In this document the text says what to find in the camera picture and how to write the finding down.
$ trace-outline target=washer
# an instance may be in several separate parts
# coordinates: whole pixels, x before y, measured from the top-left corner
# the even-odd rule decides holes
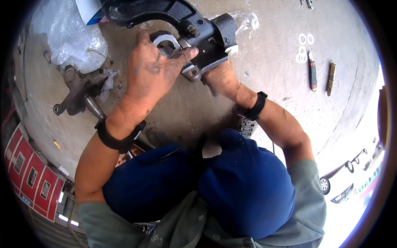
[[[300,46],[299,49],[298,49],[298,53],[305,54],[306,53],[306,47]]]
[[[295,60],[297,61],[298,64],[304,64],[307,61],[307,54],[299,52],[295,56]]]
[[[308,43],[309,45],[313,45],[313,43],[314,43],[314,36],[313,36],[312,34],[308,34],[308,35],[307,35],[307,43]]]
[[[299,36],[298,36],[298,40],[299,40],[299,43],[303,46],[303,45],[305,45],[306,44],[306,35],[305,34],[300,34]]]

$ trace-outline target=cardboard box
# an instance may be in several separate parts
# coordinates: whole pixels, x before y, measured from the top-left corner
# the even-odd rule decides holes
[[[98,0],[76,0],[76,4],[85,25],[108,22]]]

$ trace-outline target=white plastic bag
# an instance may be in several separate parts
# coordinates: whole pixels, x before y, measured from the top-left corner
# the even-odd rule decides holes
[[[252,28],[252,30],[256,30],[259,28],[258,16],[254,12],[244,13],[241,10],[236,10],[230,12],[229,15],[231,15],[237,23],[236,35],[243,32],[244,30],[249,29],[250,27]],[[206,18],[208,20],[211,20],[217,18],[218,16],[220,15],[214,15]]]
[[[113,89],[113,78],[120,74],[120,70],[112,70],[107,67],[103,69],[103,73],[108,75],[108,79],[106,79],[101,94],[99,95],[99,100],[104,103],[106,99],[109,97],[110,89]]]
[[[33,30],[47,34],[51,62],[81,73],[97,70],[108,55],[98,24],[85,26],[75,0],[44,0],[32,17]]]

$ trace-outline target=gray sneaker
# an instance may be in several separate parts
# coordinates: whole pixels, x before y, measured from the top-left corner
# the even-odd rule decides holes
[[[241,118],[237,124],[236,130],[241,133],[244,138],[251,138],[258,123],[256,121],[250,121],[247,118]]]

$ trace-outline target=black watch strap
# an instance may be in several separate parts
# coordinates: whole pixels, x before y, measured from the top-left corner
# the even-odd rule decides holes
[[[136,128],[128,137],[125,137],[123,140],[118,140],[110,135],[108,129],[106,128],[105,119],[98,121],[95,126],[95,129],[98,131],[99,139],[105,144],[105,146],[114,150],[118,150],[120,154],[127,153],[132,148],[132,145],[135,143],[136,139],[146,126],[146,122],[143,120],[136,126]]]
[[[235,105],[233,107],[232,112],[236,113],[242,117],[247,118],[250,121],[256,121],[258,119],[259,113],[262,111],[263,107],[265,106],[266,98],[268,97],[267,94],[258,92],[258,98],[256,100],[255,105],[251,109],[244,109],[240,105]]]

